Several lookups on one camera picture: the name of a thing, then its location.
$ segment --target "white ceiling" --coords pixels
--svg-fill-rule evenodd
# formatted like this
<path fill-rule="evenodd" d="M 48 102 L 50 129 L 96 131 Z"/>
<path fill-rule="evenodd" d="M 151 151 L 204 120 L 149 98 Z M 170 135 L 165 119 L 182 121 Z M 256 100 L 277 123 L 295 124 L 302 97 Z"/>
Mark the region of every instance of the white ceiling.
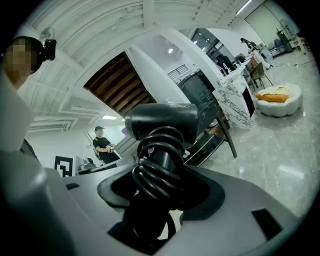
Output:
<path fill-rule="evenodd" d="M 221 28 L 246 1 L 44 1 L 17 34 L 39 39 L 45 28 L 53 28 L 56 59 L 43 63 L 18 94 L 37 116 L 61 117 L 65 121 L 61 126 L 64 130 L 94 127 L 102 115 L 118 117 L 106 120 L 105 126 L 123 124 L 118 114 L 83 89 L 95 72 L 128 47 L 159 34 L 161 26 L 179 30 Z M 98 112 L 71 110 L 71 107 Z M 68 120 L 75 117 L 77 121 L 68 127 Z"/>

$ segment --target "tube light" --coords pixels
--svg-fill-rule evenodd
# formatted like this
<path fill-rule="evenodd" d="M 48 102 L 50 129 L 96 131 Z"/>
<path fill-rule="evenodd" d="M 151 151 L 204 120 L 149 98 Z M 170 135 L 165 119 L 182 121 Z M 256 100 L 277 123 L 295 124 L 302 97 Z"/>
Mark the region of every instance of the tube light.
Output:
<path fill-rule="evenodd" d="M 250 4 L 251 2 L 252 2 L 252 0 L 248 0 L 248 2 L 246 2 L 246 3 L 240 8 L 240 10 L 238 10 L 235 14 L 238 15 L 239 13 L 241 13 L 241 12 L 244 10 L 244 8 L 246 8 L 247 5 Z"/>
<path fill-rule="evenodd" d="M 104 116 L 102 117 L 102 119 L 115 120 L 115 119 L 117 119 L 117 117 L 116 117 L 116 116 L 111 116 L 111 115 L 104 115 Z"/>

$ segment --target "table leg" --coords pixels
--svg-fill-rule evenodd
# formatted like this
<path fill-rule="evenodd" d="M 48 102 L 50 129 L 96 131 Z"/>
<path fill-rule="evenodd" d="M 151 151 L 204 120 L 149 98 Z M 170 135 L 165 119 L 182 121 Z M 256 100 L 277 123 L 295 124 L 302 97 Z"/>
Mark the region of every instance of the table leg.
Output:
<path fill-rule="evenodd" d="M 229 143 L 229 146 L 230 146 L 231 152 L 233 154 L 233 157 L 236 158 L 238 155 L 237 155 L 237 152 L 236 152 L 236 148 L 235 148 L 234 142 L 231 139 L 230 133 L 228 132 L 228 129 L 224 124 L 224 121 L 221 119 L 221 114 L 220 113 L 218 114 L 216 120 L 218 121 L 218 124 L 221 127 L 222 132 L 224 133 L 226 141 Z"/>

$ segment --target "floor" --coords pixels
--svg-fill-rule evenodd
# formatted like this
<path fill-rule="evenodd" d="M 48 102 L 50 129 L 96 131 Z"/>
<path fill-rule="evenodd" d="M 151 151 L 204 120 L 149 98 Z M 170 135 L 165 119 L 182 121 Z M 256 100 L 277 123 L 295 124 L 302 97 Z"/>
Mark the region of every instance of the floor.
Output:
<path fill-rule="evenodd" d="M 229 130 L 238 157 L 224 142 L 201 167 L 250 181 L 301 217 L 320 183 L 319 70 L 310 52 L 294 51 L 269 63 L 274 67 L 265 73 L 273 85 L 299 85 L 303 107 L 281 118 L 256 110 L 254 128 Z M 271 86 L 266 78 L 263 83 Z"/>

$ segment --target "black rectangular slot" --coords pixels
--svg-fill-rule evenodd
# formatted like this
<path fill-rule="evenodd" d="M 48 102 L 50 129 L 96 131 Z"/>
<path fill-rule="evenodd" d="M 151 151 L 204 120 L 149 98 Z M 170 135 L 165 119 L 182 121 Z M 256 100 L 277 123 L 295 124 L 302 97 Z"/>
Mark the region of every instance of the black rectangular slot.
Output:
<path fill-rule="evenodd" d="M 242 96 L 244 98 L 246 106 L 248 107 L 250 117 L 252 117 L 252 115 L 255 112 L 255 105 L 251 99 L 250 92 L 249 92 L 248 88 L 245 88 L 244 92 L 242 93 Z"/>
<path fill-rule="evenodd" d="M 282 228 L 266 209 L 254 210 L 251 212 L 259 224 L 267 240 L 276 236 Z"/>

